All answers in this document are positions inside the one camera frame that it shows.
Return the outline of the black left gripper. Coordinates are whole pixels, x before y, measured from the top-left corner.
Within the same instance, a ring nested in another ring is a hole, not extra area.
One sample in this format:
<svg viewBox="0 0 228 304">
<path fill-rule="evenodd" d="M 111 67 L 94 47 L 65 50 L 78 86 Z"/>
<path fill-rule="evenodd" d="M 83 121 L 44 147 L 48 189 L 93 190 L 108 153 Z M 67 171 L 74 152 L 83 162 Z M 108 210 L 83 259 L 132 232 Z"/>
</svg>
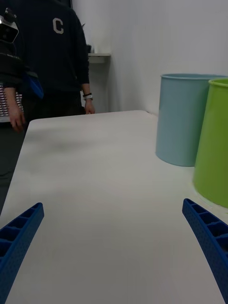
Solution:
<svg viewBox="0 0 228 304">
<path fill-rule="evenodd" d="M 28 71 L 23 55 L 23 42 L 0 42 L 0 83 L 4 88 L 26 88 L 43 99 L 44 92 L 38 75 Z"/>
</svg>

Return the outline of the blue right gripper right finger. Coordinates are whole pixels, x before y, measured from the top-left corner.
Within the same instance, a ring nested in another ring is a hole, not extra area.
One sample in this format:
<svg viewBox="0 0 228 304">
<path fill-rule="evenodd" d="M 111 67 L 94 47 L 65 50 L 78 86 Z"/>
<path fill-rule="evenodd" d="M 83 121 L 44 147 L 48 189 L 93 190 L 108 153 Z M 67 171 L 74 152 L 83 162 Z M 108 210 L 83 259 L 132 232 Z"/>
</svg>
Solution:
<svg viewBox="0 0 228 304">
<path fill-rule="evenodd" d="M 184 199 L 182 213 L 228 303 L 228 225 L 190 199 Z"/>
</svg>

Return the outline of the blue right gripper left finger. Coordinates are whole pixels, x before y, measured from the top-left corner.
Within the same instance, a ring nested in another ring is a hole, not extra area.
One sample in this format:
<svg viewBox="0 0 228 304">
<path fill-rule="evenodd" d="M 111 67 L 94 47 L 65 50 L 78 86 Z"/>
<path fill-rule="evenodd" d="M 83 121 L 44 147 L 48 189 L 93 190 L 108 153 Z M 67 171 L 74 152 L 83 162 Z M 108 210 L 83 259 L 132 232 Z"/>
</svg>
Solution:
<svg viewBox="0 0 228 304">
<path fill-rule="evenodd" d="M 42 203 L 37 203 L 0 230 L 0 303 L 10 293 L 21 263 L 44 218 Z"/>
</svg>

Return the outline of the person's hand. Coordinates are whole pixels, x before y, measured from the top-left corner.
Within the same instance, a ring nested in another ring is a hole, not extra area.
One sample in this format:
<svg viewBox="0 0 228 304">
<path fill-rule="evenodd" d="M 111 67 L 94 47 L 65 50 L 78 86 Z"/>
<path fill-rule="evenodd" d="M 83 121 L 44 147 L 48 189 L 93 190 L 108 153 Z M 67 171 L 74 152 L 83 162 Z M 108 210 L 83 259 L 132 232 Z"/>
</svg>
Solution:
<svg viewBox="0 0 228 304">
<path fill-rule="evenodd" d="M 25 117 L 21 108 L 15 104 L 9 106 L 9 119 L 14 131 L 20 133 L 24 129 Z"/>
<path fill-rule="evenodd" d="M 91 99 L 85 101 L 85 114 L 95 114 L 95 108 Z"/>
</svg>

